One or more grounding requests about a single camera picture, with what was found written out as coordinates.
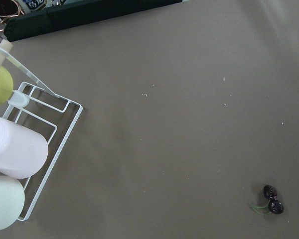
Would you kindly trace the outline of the black foam bar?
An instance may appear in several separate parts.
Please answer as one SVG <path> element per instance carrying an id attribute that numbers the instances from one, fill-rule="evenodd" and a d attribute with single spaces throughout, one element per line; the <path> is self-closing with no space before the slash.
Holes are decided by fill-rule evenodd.
<path id="1" fill-rule="evenodd" d="M 180 0 L 82 0 L 9 19 L 3 34 L 10 42 L 181 3 Z"/>

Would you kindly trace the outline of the pink plastic cup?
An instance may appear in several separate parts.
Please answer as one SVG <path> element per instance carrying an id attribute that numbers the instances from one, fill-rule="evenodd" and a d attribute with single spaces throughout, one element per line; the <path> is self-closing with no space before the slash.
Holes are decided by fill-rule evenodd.
<path id="1" fill-rule="evenodd" d="M 0 172 L 25 179 L 37 173 L 48 156 L 48 143 L 39 133 L 0 118 Z"/>

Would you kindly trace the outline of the pale green plastic cup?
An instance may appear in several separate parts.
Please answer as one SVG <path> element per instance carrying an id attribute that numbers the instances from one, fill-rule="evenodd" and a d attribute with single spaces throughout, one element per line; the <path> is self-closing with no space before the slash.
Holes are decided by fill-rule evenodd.
<path id="1" fill-rule="evenodd" d="M 0 176 L 0 230 L 12 225 L 23 210 L 25 194 L 21 183 L 8 176 Z"/>

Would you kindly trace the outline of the yellow plastic cup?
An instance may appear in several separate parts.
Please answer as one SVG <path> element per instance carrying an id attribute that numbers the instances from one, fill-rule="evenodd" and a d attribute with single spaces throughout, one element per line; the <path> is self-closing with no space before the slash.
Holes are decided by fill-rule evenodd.
<path id="1" fill-rule="evenodd" d="M 5 103 L 13 91 L 13 79 L 9 71 L 4 67 L 0 67 L 0 105 Z"/>

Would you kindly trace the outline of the dark cherry pair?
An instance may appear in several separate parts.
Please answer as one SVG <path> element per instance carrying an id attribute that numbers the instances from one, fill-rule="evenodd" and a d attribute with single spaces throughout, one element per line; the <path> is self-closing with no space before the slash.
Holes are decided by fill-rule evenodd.
<path id="1" fill-rule="evenodd" d="M 279 215 L 284 212 L 284 206 L 281 201 L 277 199 L 278 192 L 275 187 L 265 185 L 263 187 L 263 195 L 268 201 L 264 206 L 250 205 L 250 208 L 259 215 Z"/>

